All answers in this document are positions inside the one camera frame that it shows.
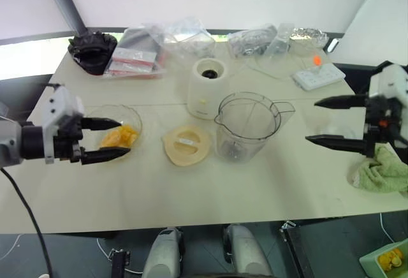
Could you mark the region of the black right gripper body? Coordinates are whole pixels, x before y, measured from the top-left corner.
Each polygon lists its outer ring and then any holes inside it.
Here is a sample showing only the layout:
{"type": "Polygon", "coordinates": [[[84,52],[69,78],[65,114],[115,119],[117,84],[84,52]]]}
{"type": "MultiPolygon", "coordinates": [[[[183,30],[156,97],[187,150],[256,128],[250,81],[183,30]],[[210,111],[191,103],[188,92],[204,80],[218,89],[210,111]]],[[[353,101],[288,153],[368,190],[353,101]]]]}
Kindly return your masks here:
{"type": "Polygon", "coordinates": [[[376,143],[395,144],[400,138],[400,103],[396,99],[384,96],[367,99],[363,138],[369,158],[374,157],[376,143]]]}

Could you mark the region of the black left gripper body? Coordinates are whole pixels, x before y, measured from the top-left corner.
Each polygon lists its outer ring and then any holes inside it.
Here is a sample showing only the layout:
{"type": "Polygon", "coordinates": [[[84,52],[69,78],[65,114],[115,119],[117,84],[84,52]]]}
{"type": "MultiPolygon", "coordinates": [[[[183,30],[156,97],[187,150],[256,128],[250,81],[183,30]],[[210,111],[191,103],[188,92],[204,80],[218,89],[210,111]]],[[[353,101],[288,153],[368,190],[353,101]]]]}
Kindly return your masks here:
{"type": "Polygon", "coordinates": [[[60,161],[77,163],[81,160],[79,141],[83,138],[82,118],[82,115],[65,115],[58,121],[57,134],[54,136],[54,157],[60,161]]]}

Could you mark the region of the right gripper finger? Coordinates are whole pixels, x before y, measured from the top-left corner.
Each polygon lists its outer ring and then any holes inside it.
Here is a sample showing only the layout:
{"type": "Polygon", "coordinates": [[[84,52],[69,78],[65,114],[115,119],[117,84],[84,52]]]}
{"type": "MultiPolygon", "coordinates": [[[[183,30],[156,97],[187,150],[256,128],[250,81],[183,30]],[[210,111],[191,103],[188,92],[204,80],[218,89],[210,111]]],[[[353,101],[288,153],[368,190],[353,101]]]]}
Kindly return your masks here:
{"type": "Polygon", "coordinates": [[[366,153],[366,142],[364,140],[345,138],[341,135],[313,135],[306,136],[306,140],[328,149],[346,152],[366,153]]]}
{"type": "Polygon", "coordinates": [[[365,107],[367,96],[364,94],[331,96],[314,103],[315,106],[329,109],[350,109],[352,107],[365,107]]]}

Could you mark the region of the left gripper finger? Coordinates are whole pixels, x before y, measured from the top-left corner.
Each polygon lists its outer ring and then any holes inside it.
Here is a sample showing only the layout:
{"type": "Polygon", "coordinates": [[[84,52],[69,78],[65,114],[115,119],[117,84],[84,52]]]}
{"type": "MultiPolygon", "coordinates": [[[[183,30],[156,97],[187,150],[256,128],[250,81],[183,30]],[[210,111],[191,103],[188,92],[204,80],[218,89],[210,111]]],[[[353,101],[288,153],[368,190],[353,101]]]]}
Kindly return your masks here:
{"type": "Polygon", "coordinates": [[[84,117],[80,121],[82,129],[89,129],[91,131],[108,130],[122,126],[121,123],[109,119],[100,117],[84,117]]]}
{"type": "Polygon", "coordinates": [[[126,147],[104,147],[93,151],[82,151],[80,161],[83,165],[103,163],[122,157],[130,150],[126,147]]]}

